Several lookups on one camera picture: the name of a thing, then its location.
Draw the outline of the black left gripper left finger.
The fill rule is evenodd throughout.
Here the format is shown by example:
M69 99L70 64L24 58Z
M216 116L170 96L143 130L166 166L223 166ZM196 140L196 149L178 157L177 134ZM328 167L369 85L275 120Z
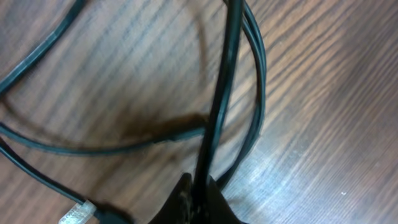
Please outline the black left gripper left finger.
M190 223L192 212L192 175L182 174L160 211L149 224L186 224Z

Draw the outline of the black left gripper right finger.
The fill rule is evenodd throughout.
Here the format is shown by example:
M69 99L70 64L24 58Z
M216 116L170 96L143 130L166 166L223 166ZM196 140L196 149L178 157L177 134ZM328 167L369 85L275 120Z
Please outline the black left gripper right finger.
M205 189L205 201L203 206L203 223L243 224L228 205L212 177Z

